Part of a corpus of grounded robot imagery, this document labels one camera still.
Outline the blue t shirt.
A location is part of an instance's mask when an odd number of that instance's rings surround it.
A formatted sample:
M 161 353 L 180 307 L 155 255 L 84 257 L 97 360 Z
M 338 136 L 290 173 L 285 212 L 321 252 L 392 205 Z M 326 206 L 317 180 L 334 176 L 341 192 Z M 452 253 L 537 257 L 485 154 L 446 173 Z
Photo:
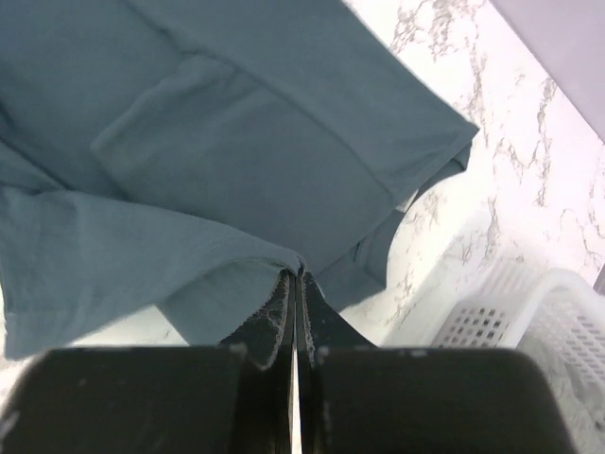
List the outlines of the blue t shirt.
M 339 1 L 5 1 L 5 354 L 147 306 L 212 344 L 282 271 L 355 305 L 476 132 Z

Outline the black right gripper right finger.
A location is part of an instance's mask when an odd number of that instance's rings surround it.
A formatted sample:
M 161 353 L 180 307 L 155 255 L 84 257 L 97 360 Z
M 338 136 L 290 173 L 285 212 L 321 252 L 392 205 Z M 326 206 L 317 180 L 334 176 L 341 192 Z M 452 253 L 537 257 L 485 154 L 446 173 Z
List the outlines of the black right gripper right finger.
M 572 453 L 545 375 L 510 349 L 380 348 L 296 286 L 306 453 Z

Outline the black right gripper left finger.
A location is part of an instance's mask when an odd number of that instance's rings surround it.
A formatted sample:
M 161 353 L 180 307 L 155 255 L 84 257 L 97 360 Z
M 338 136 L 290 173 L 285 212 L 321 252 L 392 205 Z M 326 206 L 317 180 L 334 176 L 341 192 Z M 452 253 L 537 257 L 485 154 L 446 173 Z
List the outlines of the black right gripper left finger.
M 295 277 L 211 346 L 53 350 L 1 414 L 5 453 L 287 453 Z

